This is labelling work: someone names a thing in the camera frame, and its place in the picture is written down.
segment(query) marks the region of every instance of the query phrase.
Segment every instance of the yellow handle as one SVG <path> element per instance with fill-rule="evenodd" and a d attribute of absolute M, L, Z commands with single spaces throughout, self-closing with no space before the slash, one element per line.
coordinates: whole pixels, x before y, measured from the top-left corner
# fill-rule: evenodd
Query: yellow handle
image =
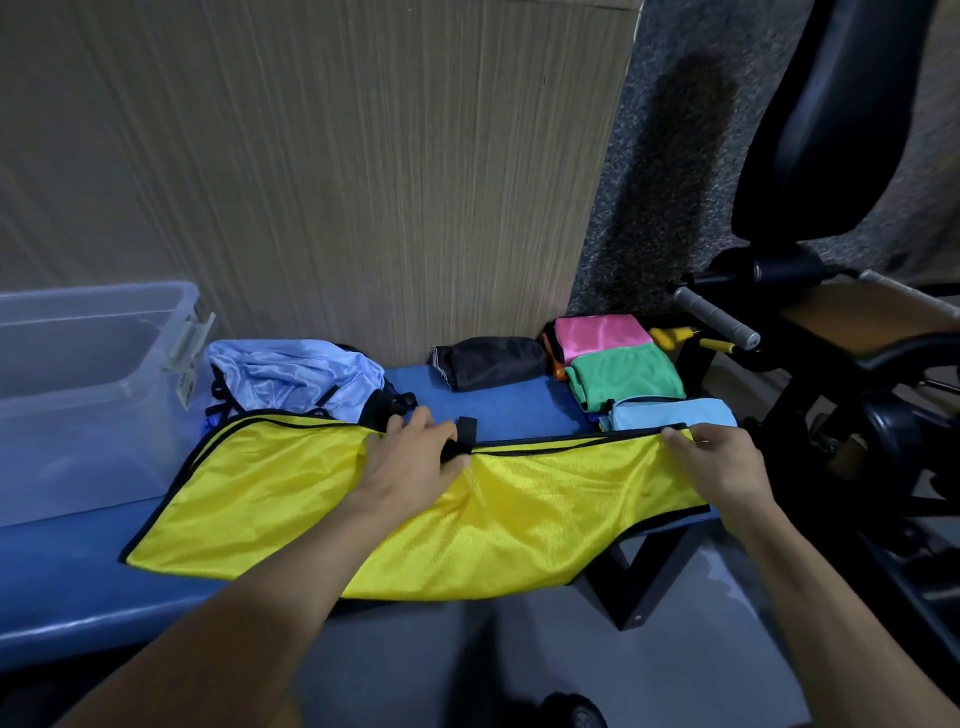
<path fill-rule="evenodd" d="M 717 341 L 716 339 L 701 339 L 700 346 L 704 349 L 710 349 L 712 352 L 733 353 L 736 345 L 729 341 Z"/>
<path fill-rule="evenodd" d="M 692 327 L 651 328 L 649 333 L 657 346 L 665 352 L 672 352 L 680 342 L 696 336 L 697 329 Z"/>

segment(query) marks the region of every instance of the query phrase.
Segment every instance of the clear plastic storage box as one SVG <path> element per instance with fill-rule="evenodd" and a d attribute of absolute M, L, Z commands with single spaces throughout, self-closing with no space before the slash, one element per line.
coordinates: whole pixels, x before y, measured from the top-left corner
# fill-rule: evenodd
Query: clear plastic storage box
<path fill-rule="evenodd" d="M 169 356 L 186 282 L 0 295 L 0 526 L 166 492 L 201 422 Z"/>

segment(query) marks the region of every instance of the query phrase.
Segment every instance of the plastic latch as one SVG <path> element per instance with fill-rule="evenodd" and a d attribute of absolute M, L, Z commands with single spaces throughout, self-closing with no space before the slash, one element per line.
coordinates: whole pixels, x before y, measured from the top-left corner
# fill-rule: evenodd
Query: plastic latch
<path fill-rule="evenodd" d="M 197 319 L 196 312 L 191 312 L 183 322 L 180 336 L 170 350 L 165 369 L 169 372 L 178 372 L 177 398 L 184 408 L 190 406 L 190 398 L 197 384 L 197 355 L 203 350 L 206 337 L 217 320 L 217 314 L 211 313 L 205 323 Z"/>

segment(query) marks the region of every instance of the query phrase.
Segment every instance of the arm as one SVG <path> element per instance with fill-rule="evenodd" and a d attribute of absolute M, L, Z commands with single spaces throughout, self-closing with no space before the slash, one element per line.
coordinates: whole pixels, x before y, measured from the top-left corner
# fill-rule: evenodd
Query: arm
<path fill-rule="evenodd" d="M 420 407 L 371 435 L 357 487 L 287 547 L 164 632 L 59 723 L 87 726 L 266 726 L 326 616 L 367 557 L 428 508 L 469 458 L 445 466 L 453 423 Z"/>
<path fill-rule="evenodd" d="M 923 674 L 774 502 L 763 456 L 742 429 L 695 425 L 663 438 L 697 492 L 753 559 L 773 600 L 815 725 L 960 725 Z"/>

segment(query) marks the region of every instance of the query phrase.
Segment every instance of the pink towel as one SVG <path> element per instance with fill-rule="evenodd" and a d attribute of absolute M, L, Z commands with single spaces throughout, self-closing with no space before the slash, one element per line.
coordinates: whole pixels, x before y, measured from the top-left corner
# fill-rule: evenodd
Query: pink towel
<path fill-rule="evenodd" d="M 650 334 L 629 313 L 573 316 L 554 322 L 557 343 L 564 350 L 564 364 L 585 353 L 649 344 Z"/>

